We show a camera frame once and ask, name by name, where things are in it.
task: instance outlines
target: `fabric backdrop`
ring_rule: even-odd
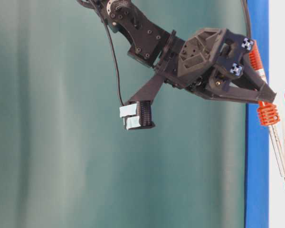
[[[167,31],[244,33],[240,1],[133,0]],[[113,34],[127,100],[152,76]],[[244,227],[245,106],[164,85],[125,131],[103,25],[75,0],[0,1],[0,228]]]

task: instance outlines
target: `orange spring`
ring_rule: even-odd
[[[252,51],[249,53],[249,59],[254,70],[263,69],[263,63],[256,41]],[[257,112],[262,126],[274,125],[280,121],[279,113],[277,112],[276,105],[274,104],[268,102],[259,102]]]
[[[254,68],[254,70],[263,69],[263,63],[262,63],[260,53],[258,51],[256,41],[255,41],[252,51],[249,53],[249,59],[250,59],[251,66]]]
[[[276,105],[268,102],[259,102],[259,106],[257,112],[262,126],[274,125],[280,121]]]

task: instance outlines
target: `white surface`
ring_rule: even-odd
[[[285,126],[285,0],[270,0],[270,86],[277,92],[275,104]],[[270,147],[269,227],[285,227],[285,182],[280,177]]]

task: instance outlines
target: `blue edge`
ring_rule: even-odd
[[[248,0],[252,36],[257,40],[267,77],[269,76],[269,3]],[[260,126],[257,105],[246,108],[245,227],[269,227],[269,136]]]

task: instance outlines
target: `green backdrop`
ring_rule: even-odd
[[[240,1],[133,0],[188,39]],[[113,40],[124,100],[152,76]],[[103,25],[75,0],[0,1],[0,228],[244,227],[245,106],[164,85],[125,131]]]

